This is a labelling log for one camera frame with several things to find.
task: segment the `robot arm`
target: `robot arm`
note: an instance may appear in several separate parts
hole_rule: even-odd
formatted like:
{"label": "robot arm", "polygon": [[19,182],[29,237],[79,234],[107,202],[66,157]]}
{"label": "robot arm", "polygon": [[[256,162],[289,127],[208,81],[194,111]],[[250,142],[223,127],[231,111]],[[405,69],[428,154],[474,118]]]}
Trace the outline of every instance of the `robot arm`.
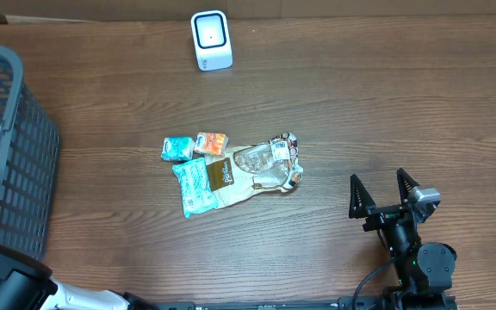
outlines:
{"label": "robot arm", "polygon": [[[455,250],[440,243],[422,244],[417,234],[417,225],[436,210],[440,195],[436,189],[419,186],[402,169],[398,183],[401,204],[377,208],[359,178],[351,176],[349,216],[364,218],[365,232],[378,232],[391,261],[367,276],[353,297],[341,297],[338,302],[151,304],[129,293],[65,285],[43,263],[0,245],[0,310],[455,310],[455,298],[444,293],[452,285]],[[357,298],[363,284],[390,264],[395,266],[400,285],[384,289],[377,298]]]}

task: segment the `teal snack package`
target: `teal snack package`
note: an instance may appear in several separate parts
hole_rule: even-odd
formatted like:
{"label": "teal snack package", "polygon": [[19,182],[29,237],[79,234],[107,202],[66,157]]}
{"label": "teal snack package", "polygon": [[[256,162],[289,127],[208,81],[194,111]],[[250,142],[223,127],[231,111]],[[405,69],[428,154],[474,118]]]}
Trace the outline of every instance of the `teal snack package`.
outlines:
{"label": "teal snack package", "polygon": [[181,185],[185,217],[201,214],[218,207],[219,202],[210,189],[206,161],[198,158],[173,166],[173,173]]}
{"label": "teal snack package", "polygon": [[195,142],[190,137],[172,137],[164,139],[162,159],[167,161],[191,160]]}

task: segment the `wall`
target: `wall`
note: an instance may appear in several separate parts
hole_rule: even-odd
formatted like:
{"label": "wall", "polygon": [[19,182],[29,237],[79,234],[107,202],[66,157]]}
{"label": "wall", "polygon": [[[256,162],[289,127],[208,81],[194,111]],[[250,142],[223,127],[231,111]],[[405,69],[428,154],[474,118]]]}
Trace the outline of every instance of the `wall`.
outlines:
{"label": "wall", "polygon": [[232,19],[496,14],[496,0],[0,0],[7,16],[83,21],[188,20],[205,9]]}

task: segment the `white device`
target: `white device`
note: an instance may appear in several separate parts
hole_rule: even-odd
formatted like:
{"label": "white device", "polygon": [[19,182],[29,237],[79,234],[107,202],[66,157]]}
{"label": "white device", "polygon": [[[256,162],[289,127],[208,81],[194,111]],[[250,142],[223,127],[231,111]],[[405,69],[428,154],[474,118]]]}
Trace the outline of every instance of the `white device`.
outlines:
{"label": "white device", "polygon": [[57,293],[49,295],[40,310],[128,310],[129,302],[114,292],[93,292],[63,284],[54,277],[51,281],[57,285]]}
{"label": "white device", "polygon": [[190,19],[196,60],[202,71],[225,69],[233,65],[227,18],[220,10],[199,12]]}

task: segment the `crumpled plastic packaging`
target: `crumpled plastic packaging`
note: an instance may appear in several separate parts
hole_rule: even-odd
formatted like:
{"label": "crumpled plastic packaging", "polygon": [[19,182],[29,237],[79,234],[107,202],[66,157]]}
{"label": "crumpled plastic packaging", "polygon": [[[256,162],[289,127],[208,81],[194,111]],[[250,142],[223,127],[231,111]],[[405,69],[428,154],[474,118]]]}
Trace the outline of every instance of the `crumpled plastic packaging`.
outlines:
{"label": "crumpled plastic packaging", "polygon": [[210,189],[204,158],[173,166],[173,173],[181,185],[183,211],[186,218],[217,208],[219,202]]}
{"label": "crumpled plastic packaging", "polygon": [[292,190],[303,169],[298,164],[298,139],[283,133],[250,146],[229,146],[225,157],[206,155],[210,188],[219,202],[231,206],[267,191]]}
{"label": "crumpled plastic packaging", "polygon": [[166,161],[191,160],[195,142],[190,137],[172,137],[164,139],[162,159]]}

